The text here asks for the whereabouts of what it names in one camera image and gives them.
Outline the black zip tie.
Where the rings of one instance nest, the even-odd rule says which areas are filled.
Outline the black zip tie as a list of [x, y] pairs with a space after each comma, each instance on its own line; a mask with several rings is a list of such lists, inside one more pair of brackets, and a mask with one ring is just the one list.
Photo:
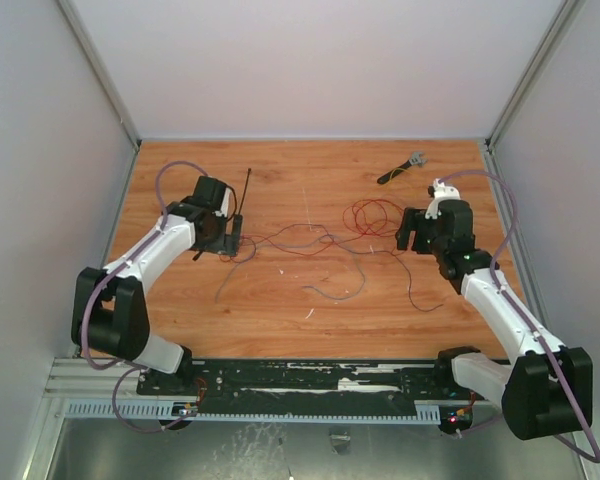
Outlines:
[[247, 169], [247, 173], [246, 173], [246, 177], [245, 177], [245, 182], [244, 182], [244, 187], [243, 187], [243, 191], [242, 191], [240, 203], [239, 203], [238, 210], [237, 210], [237, 213], [239, 215], [242, 215], [242, 210], [243, 210], [243, 207], [244, 207], [244, 203], [245, 203], [245, 199], [246, 199], [246, 195], [247, 195], [247, 191], [248, 191], [248, 186], [249, 186], [249, 181], [250, 181], [251, 173], [252, 173], [252, 168], [249, 167]]

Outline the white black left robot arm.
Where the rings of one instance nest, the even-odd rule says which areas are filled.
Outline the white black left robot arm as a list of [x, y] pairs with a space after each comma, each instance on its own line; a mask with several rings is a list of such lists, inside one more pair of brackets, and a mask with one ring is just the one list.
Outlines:
[[84, 353], [95, 350], [135, 367], [160, 373], [171, 393], [188, 392], [195, 381], [187, 347], [153, 333], [146, 297], [183, 253], [234, 257], [243, 216], [235, 189], [209, 176], [193, 193], [161, 204], [155, 225], [129, 251], [105, 267], [83, 269], [76, 280], [71, 339]]

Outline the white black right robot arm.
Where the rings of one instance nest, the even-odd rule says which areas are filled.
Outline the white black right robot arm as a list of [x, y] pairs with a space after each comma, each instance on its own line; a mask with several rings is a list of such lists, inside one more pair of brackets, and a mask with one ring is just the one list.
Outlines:
[[441, 276], [482, 316], [503, 347], [501, 365], [474, 347], [439, 353], [436, 391], [456, 398], [469, 389], [494, 404], [521, 440], [590, 427], [593, 362], [568, 348], [531, 314], [493, 257], [475, 245], [473, 212], [464, 200], [443, 200], [437, 212], [405, 209], [395, 235], [400, 250], [432, 255]]

